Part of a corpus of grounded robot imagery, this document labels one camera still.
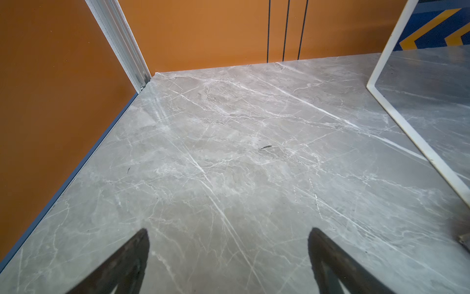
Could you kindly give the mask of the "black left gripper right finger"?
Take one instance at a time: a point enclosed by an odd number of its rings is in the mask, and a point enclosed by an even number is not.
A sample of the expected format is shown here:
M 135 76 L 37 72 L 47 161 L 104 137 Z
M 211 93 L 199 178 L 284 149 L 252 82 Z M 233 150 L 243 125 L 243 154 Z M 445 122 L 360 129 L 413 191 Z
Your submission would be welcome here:
M 308 255 L 321 294 L 392 294 L 360 263 L 314 227 L 308 236 Z

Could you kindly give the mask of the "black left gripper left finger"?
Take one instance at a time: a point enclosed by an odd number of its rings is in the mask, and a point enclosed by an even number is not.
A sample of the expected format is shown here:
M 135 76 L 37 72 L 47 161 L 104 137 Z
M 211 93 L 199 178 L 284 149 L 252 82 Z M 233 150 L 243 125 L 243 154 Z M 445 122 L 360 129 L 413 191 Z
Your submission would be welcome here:
M 70 294 L 138 294 L 145 276 L 149 247 L 148 231 L 142 228 L 68 292 Z

